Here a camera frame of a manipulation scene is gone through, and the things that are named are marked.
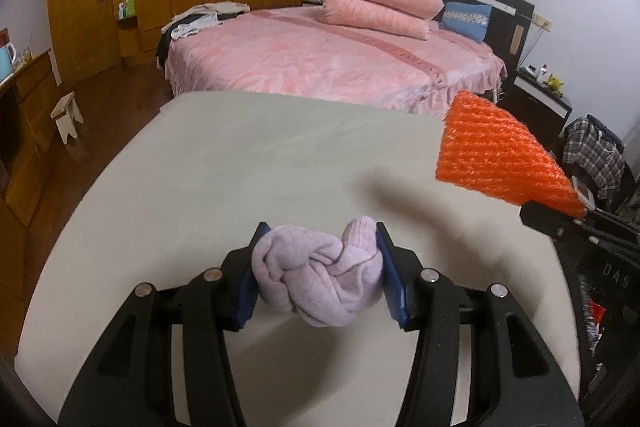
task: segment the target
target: headboard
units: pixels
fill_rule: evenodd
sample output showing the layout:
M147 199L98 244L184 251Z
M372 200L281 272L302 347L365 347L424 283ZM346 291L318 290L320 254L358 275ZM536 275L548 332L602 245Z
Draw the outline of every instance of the headboard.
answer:
M458 1L467 4L490 4L493 6L491 20L484 42L491 46L494 53L504 60L510 76L518 67L524 42L529 33L535 6L525 0L443 0ZM434 19L441 20L444 10Z

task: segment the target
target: black nightstand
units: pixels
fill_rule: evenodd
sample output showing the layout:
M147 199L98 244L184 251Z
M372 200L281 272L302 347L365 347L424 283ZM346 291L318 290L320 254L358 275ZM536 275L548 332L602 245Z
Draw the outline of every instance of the black nightstand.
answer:
M504 97L498 107L526 125L547 150L553 149L572 111L566 96L556 96L522 70L518 70L513 82L504 86Z

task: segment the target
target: blue gripper pad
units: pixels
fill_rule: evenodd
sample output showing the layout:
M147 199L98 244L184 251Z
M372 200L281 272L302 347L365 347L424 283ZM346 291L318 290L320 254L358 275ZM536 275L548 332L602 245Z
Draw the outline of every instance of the blue gripper pad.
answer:
M254 272L251 269L251 254L254 251L256 243L267 232L271 231L271 227L266 223L260 223L255 230L254 237L247 247L248 263L240 278L238 285L238 300L236 313L233 320L239 330L244 328L246 322L254 315L255 303L258 301L258 282L255 280Z
M401 328L405 328L410 318L406 289L404 283L402 283L402 278L398 271L398 266L396 266L394 254L392 253L395 246L391 242L391 238L388 237L384 225L382 225L382 230L380 225L381 223L378 224L378 230L376 231L376 242L378 249L382 252L383 288L385 291L386 305L389 307L391 317Z

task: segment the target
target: white tabletop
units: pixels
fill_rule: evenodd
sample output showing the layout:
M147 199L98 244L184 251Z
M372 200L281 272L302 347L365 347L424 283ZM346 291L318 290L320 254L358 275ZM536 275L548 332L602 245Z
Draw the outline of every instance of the white tabletop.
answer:
M574 316L551 242L520 223L518 207L437 182L441 136L441 122L399 111L237 91L181 95L105 169L60 235L24 323L20 377L57 418L138 282L188 283L247 245L259 221L340 235L368 214L457 284L506 284L576 393ZM364 426L395 424L417 333L399 330L382 299L340 329L259 303L246 328L226 337L248 425ZM465 349L461 390L468 365ZM454 420L464 417L461 398Z

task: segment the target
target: blue pillow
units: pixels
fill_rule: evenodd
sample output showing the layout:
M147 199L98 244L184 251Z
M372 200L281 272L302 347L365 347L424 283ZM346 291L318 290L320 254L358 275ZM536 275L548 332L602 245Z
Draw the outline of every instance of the blue pillow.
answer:
M444 7L440 28L456 32L480 43L484 41L490 19L491 6L488 4L448 2Z

